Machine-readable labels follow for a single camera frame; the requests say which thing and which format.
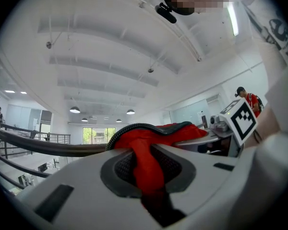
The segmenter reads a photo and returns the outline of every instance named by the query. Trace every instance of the white ceiling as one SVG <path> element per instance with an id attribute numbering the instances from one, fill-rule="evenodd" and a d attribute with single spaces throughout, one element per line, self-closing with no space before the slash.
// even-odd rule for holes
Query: white ceiling
<path id="1" fill-rule="evenodd" d="M 53 88 L 60 90 L 55 93 L 61 94 L 64 106 L 60 109 L 46 95 L 38 94 L 42 84 L 47 89 L 45 77 L 36 90 L 30 83 L 29 92 L 38 95 L 36 100 L 46 103 L 49 110 L 53 107 L 60 112 L 78 106 L 82 114 L 77 118 L 70 115 L 73 122 L 90 115 L 100 119 L 110 116 L 113 120 L 121 117 L 127 122 L 129 108 L 139 112 L 150 93 L 166 88 L 182 74 L 196 69 L 199 61 L 205 62 L 233 45 L 227 9 L 190 16 L 175 14 L 178 22 L 170 24 L 154 10 L 161 1 L 29 1 L 31 10 L 25 15 L 25 22 L 30 23 L 32 30 L 30 38 L 35 48 L 31 50 L 42 61 L 36 65 L 39 70 L 43 65 L 45 71 L 55 71 Z M 250 36 L 243 30 L 241 26 L 241 41 Z M 54 43 L 52 49 L 46 48 L 48 41 Z M 35 67 L 25 62 L 24 65 Z M 147 72 L 150 67 L 153 73 Z M 4 74 L 0 73 L 0 78 L 2 90 L 20 90 Z"/>

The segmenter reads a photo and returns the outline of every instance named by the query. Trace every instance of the handrail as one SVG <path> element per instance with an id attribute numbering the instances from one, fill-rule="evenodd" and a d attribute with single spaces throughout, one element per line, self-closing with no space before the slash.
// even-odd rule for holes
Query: handrail
<path id="1" fill-rule="evenodd" d="M 12 185 L 17 186 L 17 187 L 20 188 L 20 189 L 25 189 L 25 186 L 24 186 L 24 185 L 21 185 L 21 184 L 19 184 L 18 182 L 12 180 L 11 178 L 7 177 L 7 176 L 6 176 L 5 174 L 3 174 L 2 172 L 0 172 L 0 176 L 1 176 L 4 180 L 6 180 L 6 181 L 8 181 L 9 183 L 11 183 Z"/>
<path id="2" fill-rule="evenodd" d="M 5 159 L 4 157 L 0 156 L 0 160 L 2 160 L 3 162 L 5 162 L 6 164 L 8 164 L 9 166 L 11 167 L 14 167 L 20 171 L 23 171 L 23 172 L 26 172 L 26 173 L 29 173 L 29 174 L 32 174 L 32 175 L 36 175 L 36 176 L 39 176 L 39 177 L 42 177 L 42 178 L 46 178 L 48 176 L 50 176 L 51 174 L 48 174 L 48 173 L 43 173 L 43 172 L 39 172 L 39 171 L 35 171 L 35 170 L 31 170 L 31 169 L 28 169 L 28 168 L 25 168 L 17 163 L 14 163 L 8 159 Z"/>
<path id="3" fill-rule="evenodd" d="M 1 123 L 0 126 L 3 127 L 3 128 L 9 128 L 9 129 L 18 130 L 18 131 L 23 131 L 23 132 L 29 132 L 29 133 L 31 133 L 31 132 L 36 132 L 37 134 L 42 134 L 42 135 L 70 136 L 70 135 L 68 135 L 68 134 L 44 133 L 44 132 L 39 132 L 39 131 L 36 131 L 36 130 L 29 130 L 29 129 L 24 129 L 24 128 L 17 128 L 17 127 L 14 127 L 14 126 L 10 126 L 10 125 L 3 124 L 3 123 Z"/>
<path id="4" fill-rule="evenodd" d="M 0 139 L 29 151 L 63 157 L 85 157 L 105 151 L 106 144 L 70 145 L 29 139 L 0 129 Z"/>

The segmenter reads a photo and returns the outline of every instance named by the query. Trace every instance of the red shirt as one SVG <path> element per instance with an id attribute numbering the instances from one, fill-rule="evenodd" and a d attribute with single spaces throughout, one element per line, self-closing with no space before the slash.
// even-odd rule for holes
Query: red shirt
<path id="1" fill-rule="evenodd" d="M 254 108 L 254 105 L 255 105 L 256 103 L 258 103 L 257 97 L 256 97 L 256 95 L 254 95 L 254 94 L 251 95 L 251 101 L 250 101 L 250 94 L 248 94 L 248 96 L 246 97 L 246 101 L 247 101 L 248 104 L 250 105 L 251 109 Z M 254 114 L 255 114 L 255 117 L 258 117 L 259 114 L 260 114 L 260 111 L 254 112 Z"/>

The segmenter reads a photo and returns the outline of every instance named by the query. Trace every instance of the red fabric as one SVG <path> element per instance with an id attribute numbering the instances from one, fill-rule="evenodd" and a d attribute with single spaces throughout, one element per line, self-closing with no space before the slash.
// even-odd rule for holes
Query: red fabric
<path id="1" fill-rule="evenodd" d="M 252 109 L 253 109 L 254 105 L 255 105 L 256 103 L 258 103 L 257 97 L 256 97 L 256 95 L 254 95 L 254 94 L 251 95 L 251 101 L 250 101 L 250 94 L 248 94 L 247 97 L 246 97 L 246 101 L 248 102 L 248 104 L 250 105 L 250 107 L 251 107 Z M 259 114 L 260 114 L 260 111 L 254 112 L 254 114 L 255 114 L 255 117 L 258 117 Z"/>
<path id="2" fill-rule="evenodd" d="M 169 136 L 160 136 L 150 130 L 135 129 L 123 134 L 116 142 L 115 148 L 133 149 L 137 158 L 133 175 L 138 188 L 144 195 L 149 195 L 164 188 L 164 176 L 159 163 L 150 153 L 150 145 L 159 143 L 171 146 L 178 141 L 196 139 L 205 135 L 207 132 L 195 125 L 187 125 Z"/>

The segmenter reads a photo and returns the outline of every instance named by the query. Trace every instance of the glass window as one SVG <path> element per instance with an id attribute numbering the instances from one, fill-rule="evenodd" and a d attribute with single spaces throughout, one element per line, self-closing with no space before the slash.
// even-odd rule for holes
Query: glass window
<path id="1" fill-rule="evenodd" d="M 115 128 L 83 128 L 83 144 L 108 143 L 115 132 Z"/>

